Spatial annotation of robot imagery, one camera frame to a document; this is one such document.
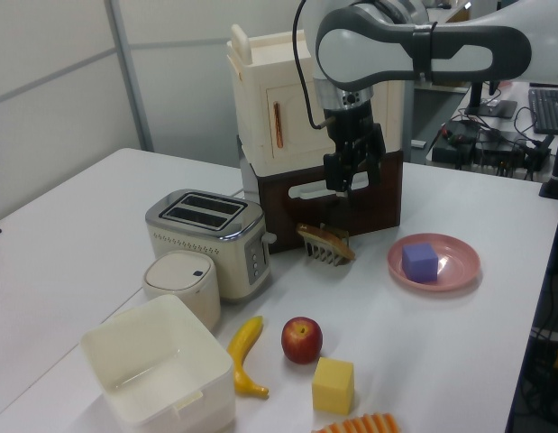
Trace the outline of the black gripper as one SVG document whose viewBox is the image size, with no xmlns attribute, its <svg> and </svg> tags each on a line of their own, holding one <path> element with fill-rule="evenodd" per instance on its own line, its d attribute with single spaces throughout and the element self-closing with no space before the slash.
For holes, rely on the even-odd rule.
<svg viewBox="0 0 558 433">
<path fill-rule="evenodd" d="M 335 145 L 335 153 L 323 158 L 326 188 L 348 195 L 353 173 L 365 162 L 369 184 L 379 184 L 380 162 L 386 146 L 380 124 L 374 123 L 370 102 L 347 110 L 324 109 L 323 112 L 325 119 L 333 118 L 326 128 Z"/>
</svg>

